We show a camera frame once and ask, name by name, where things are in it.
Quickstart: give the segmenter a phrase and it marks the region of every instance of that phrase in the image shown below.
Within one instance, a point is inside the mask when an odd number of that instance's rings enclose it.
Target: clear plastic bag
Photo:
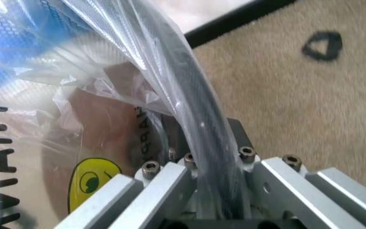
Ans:
[[[14,149],[6,157],[17,168],[0,179],[19,177],[0,193],[23,196],[0,208],[0,218],[21,211],[15,222],[51,226],[68,205],[55,192],[70,195],[64,183],[84,159],[104,157],[130,174],[158,158],[167,146],[149,110],[173,115],[185,133],[199,168],[198,216],[250,216],[237,145],[216,96],[183,35],[146,0],[0,1],[0,107],[9,108],[0,112],[0,137],[12,140],[0,150]],[[87,192],[96,184],[88,181]]]

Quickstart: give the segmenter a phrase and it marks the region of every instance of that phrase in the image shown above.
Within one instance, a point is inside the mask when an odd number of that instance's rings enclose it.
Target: hex bolt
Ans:
[[[295,155],[288,154],[282,157],[282,160],[290,167],[292,167],[296,172],[300,171],[302,167],[302,160]]]
[[[142,165],[142,175],[145,179],[152,180],[161,170],[157,161],[147,161]]]
[[[192,153],[184,155],[184,165],[189,169],[197,169]]]
[[[238,152],[240,153],[240,158],[244,163],[252,163],[255,161],[256,152],[254,148],[243,146],[238,150]]]

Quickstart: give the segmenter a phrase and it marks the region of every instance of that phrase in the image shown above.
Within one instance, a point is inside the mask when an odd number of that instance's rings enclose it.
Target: carpet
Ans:
[[[366,186],[366,0],[299,0],[194,53],[262,158]]]

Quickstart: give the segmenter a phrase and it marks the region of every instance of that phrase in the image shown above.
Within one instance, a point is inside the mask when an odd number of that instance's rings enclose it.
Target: screw hole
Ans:
[[[269,187],[269,184],[268,183],[264,183],[264,191],[266,193],[270,193],[271,192],[271,187]]]
[[[288,156],[287,159],[289,161],[292,161],[292,162],[297,162],[297,158],[293,157],[293,156]]]
[[[249,148],[243,148],[243,152],[244,153],[252,153],[252,150],[251,149],[249,149]]]
[[[154,163],[148,163],[146,164],[146,168],[155,168],[156,165]]]
[[[189,228],[182,222],[173,222],[167,226],[167,229],[189,229]]]
[[[258,229],[280,229],[280,227],[271,221],[262,221],[259,223]]]

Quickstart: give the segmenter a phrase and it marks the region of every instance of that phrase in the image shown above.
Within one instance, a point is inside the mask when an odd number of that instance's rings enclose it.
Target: yellow sticker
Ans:
[[[107,159],[88,158],[81,161],[74,169],[70,181],[69,213],[118,173],[121,173],[121,169]]]

